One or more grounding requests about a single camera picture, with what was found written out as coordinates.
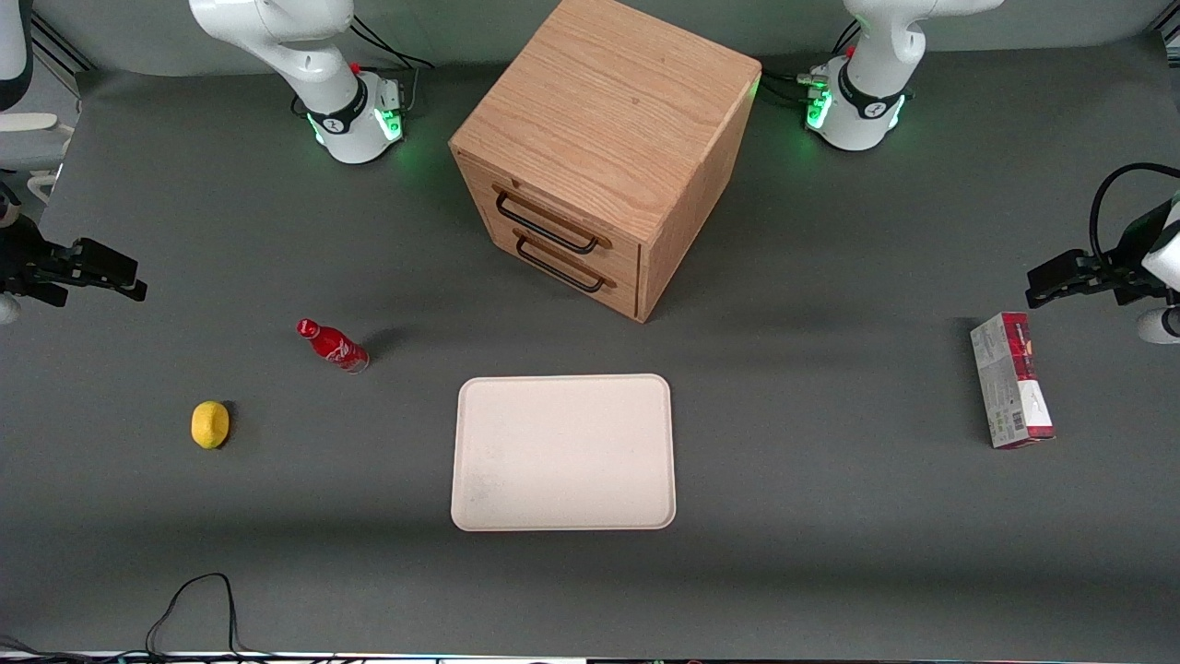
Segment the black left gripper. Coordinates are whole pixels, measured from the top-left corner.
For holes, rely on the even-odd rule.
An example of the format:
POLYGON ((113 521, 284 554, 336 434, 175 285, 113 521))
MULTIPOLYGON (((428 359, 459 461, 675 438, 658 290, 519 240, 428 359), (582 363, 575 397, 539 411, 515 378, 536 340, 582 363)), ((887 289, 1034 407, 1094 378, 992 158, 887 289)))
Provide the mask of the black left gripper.
MULTIPOLYGON (((1122 231, 1117 245, 1104 252, 1104 259, 1116 272, 1113 289, 1116 305, 1130 305, 1139 300, 1167 300, 1169 289, 1142 265, 1143 257, 1162 235, 1173 205, 1163 202, 1134 219, 1122 231)), ((1103 267, 1082 249, 1070 249, 1028 272, 1027 305, 1041 308, 1073 295, 1107 291, 1103 267)))

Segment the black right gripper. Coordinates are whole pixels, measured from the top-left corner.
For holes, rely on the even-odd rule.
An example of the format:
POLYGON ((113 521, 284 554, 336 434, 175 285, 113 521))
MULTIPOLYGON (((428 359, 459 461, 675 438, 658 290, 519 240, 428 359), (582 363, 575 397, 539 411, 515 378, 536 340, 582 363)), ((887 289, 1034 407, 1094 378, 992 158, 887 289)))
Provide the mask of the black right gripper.
POLYGON ((27 216, 1 230, 1 292, 30 297, 46 305, 64 307, 68 291, 64 283, 73 270, 88 274, 70 280, 70 285, 94 287, 122 294, 135 302, 148 298, 148 283, 136 280, 138 262, 111 246, 90 238, 71 246, 71 267, 65 248, 42 239, 41 231, 27 216), (114 280, 132 280, 130 283, 114 280))

